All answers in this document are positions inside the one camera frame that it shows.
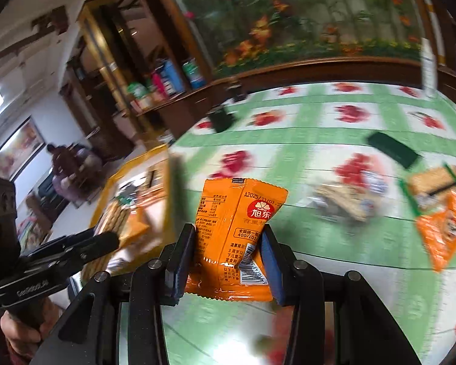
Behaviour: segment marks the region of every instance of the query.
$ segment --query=green tablecloth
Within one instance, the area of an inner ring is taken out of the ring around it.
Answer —
[[[456,340],[456,255],[441,274],[431,270],[397,178],[444,161],[456,164],[455,104],[441,94],[427,99],[419,89],[396,85],[324,83],[255,93],[244,102],[227,103],[226,109],[237,120],[230,129],[215,134],[202,120],[171,147],[183,159],[188,220],[195,220],[204,180],[229,173],[223,155],[245,151],[244,162],[231,167],[239,168],[235,176],[289,190],[286,205],[270,221],[277,239],[321,270],[360,271],[424,363],[439,363]],[[405,171],[366,146],[375,130],[422,158]],[[389,190],[382,216],[352,235],[300,206],[311,184],[335,178],[334,169],[355,153],[370,156]],[[185,295],[180,306],[164,309],[171,363],[176,358],[179,363],[223,363],[223,354],[231,350],[246,353],[247,363],[264,362],[249,347],[256,336],[271,334],[266,304]]]

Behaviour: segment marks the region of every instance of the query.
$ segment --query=human hand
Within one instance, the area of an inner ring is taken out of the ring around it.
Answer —
[[[38,331],[17,320],[8,311],[0,319],[0,327],[13,351],[22,357],[32,359],[39,348],[39,343],[49,336],[61,313],[62,309],[46,298],[42,307],[44,322]]]

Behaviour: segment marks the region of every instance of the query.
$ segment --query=orange packet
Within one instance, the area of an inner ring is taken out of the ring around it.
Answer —
[[[287,194],[255,179],[207,179],[185,291],[213,299],[272,300],[257,241]]]
[[[416,219],[433,269],[440,272],[456,252],[456,191],[451,191],[444,211]]]

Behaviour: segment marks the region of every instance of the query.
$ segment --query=bottle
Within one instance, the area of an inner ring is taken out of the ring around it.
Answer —
[[[164,99],[168,99],[169,96],[164,88],[164,84],[162,83],[162,78],[159,74],[155,71],[152,73],[152,83],[156,86],[157,91],[161,94]]]
[[[167,75],[165,74],[165,71],[164,71],[164,64],[162,64],[161,66],[159,66],[159,67],[156,69],[156,72],[157,72],[157,74],[159,74],[159,75],[161,76],[162,84],[164,85],[164,89],[165,89],[167,95],[170,97],[170,96],[172,96],[173,94],[175,94],[174,86],[172,85],[172,82],[171,82],[171,80],[169,79],[169,77],[167,77]]]
[[[165,98],[158,91],[157,87],[151,82],[150,78],[147,78],[145,80],[145,85],[147,86],[147,89],[149,89],[155,104],[162,103],[165,101]]]
[[[142,111],[152,107],[152,98],[144,85],[139,82],[132,82],[127,87],[127,91],[135,97],[136,104]]]
[[[184,92],[184,85],[179,77],[178,72],[175,70],[173,63],[168,59],[164,64],[164,75],[169,78],[172,86],[174,87],[175,91],[178,93]]]
[[[191,86],[193,89],[198,89],[204,85],[206,85],[206,81],[204,80],[203,76],[199,72],[199,68],[196,64],[194,59],[187,60],[183,65],[182,69],[184,73],[189,78],[191,82]]]
[[[436,57],[432,53],[431,43],[427,38],[422,38],[421,45],[422,86],[424,93],[430,99],[436,96],[438,74]]]

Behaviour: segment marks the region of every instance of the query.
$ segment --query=plastic wrapper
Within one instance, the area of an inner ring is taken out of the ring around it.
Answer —
[[[185,291],[213,299],[272,300],[257,243],[287,194],[255,179],[207,179]]]
[[[444,165],[411,175],[407,179],[407,196],[412,196],[416,214],[445,206],[451,191],[456,191],[456,166]]]
[[[112,275],[131,272],[175,241],[169,178],[168,152],[163,145],[125,163],[107,181],[90,226],[95,227],[96,235],[108,230],[117,233],[119,248],[85,265],[82,284],[100,270]]]
[[[456,253],[456,191],[448,195],[444,210],[418,217],[416,225],[434,270],[440,272]]]
[[[348,228],[361,227],[378,215],[391,200],[384,198],[388,185],[373,171],[362,171],[358,181],[326,181],[307,186],[307,195],[297,206],[317,209],[321,218]]]

